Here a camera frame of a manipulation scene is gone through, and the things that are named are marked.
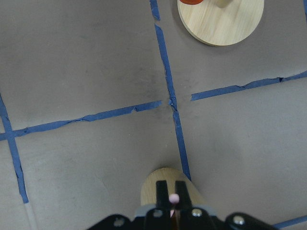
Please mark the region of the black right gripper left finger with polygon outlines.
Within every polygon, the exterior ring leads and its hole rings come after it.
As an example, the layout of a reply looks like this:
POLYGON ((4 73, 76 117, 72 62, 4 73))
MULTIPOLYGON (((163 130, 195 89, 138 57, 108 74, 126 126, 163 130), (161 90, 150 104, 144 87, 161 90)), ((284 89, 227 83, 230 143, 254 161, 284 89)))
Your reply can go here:
POLYGON ((166 180, 156 182, 156 207, 165 210, 171 208, 166 180))

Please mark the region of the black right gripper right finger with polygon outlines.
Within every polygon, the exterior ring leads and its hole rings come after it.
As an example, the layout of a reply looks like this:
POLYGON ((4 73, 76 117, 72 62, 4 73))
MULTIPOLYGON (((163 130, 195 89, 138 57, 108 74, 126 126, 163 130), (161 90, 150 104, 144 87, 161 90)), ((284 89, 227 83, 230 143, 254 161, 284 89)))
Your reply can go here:
POLYGON ((179 196, 179 202, 176 204, 176 210, 186 210, 192 208, 188 188, 184 181, 175 181, 175 192, 179 196))

